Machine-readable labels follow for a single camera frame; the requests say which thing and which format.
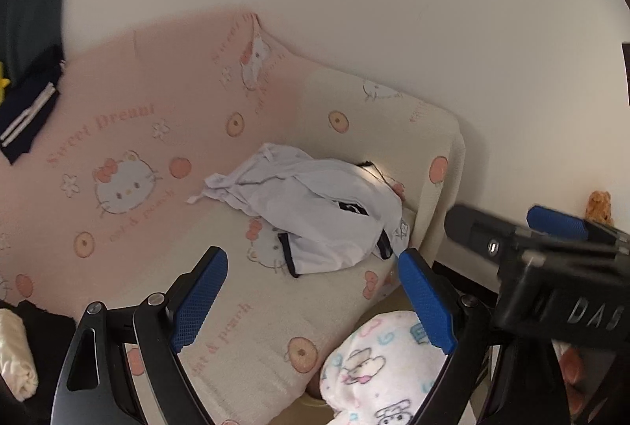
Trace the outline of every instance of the wall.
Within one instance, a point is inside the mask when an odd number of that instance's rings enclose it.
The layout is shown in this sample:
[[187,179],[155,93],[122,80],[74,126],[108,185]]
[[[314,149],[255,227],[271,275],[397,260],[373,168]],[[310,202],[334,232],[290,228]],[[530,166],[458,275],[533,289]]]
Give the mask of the wall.
[[[630,228],[630,110],[623,0],[65,0],[69,55],[165,15],[242,4],[293,52],[455,113],[467,145],[462,200],[523,220],[613,192]],[[451,246],[441,261],[496,286]]]

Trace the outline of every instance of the mattress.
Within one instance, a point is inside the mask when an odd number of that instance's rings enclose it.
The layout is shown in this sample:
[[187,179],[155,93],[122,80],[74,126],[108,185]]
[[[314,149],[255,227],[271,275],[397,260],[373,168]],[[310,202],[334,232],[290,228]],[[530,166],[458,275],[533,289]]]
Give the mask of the mattress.
[[251,12],[125,33],[69,60],[59,89],[31,152],[0,161],[0,298],[75,317],[97,299],[133,305],[222,247],[228,279],[181,353],[218,423],[267,423],[395,280],[376,256],[288,276],[270,225],[186,203],[206,176],[265,142],[371,161],[408,209],[411,244],[432,261],[442,241],[464,157],[453,116],[292,55]]

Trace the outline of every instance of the brown fuzzy toy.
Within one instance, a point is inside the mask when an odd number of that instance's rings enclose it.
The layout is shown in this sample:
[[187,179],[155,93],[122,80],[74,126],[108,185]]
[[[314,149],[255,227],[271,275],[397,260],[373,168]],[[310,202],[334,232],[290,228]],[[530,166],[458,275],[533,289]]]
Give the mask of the brown fuzzy toy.
[[591,193],[588,197],[587,211],[584,214],[584,219],[607,226],[615,225],[610,211],[610,192],[595,190]]

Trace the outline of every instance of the yellow toy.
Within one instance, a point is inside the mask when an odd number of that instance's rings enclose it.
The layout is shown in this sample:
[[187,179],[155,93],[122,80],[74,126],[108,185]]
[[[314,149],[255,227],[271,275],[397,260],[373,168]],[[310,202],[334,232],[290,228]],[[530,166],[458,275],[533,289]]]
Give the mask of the yellow toy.
[[11,83],[8,78],[2,78],[4,75],[4,68],[0,62],[0,103],[4,102],[4,89]]

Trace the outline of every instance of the blue textured pad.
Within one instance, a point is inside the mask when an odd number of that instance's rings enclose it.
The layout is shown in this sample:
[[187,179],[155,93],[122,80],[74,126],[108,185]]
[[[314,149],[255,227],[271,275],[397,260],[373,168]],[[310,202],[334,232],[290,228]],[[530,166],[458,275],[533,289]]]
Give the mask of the blue textured pad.
[[529,209],[527,224],[532,230],[566,240],[587,240],[588,238],[588,230],[582,219],[540,205],[534,205]]
[[175,332],[171,337],[175,353],[179,354],[183,347],[195,341],[226,276],[228,256],[219,250],[175,312]]
[[453,333],[453,319],[420,268],[407,252],[398,258],[398,272],[407,297],[413,305],[430,342],[450,354],[458,341]]

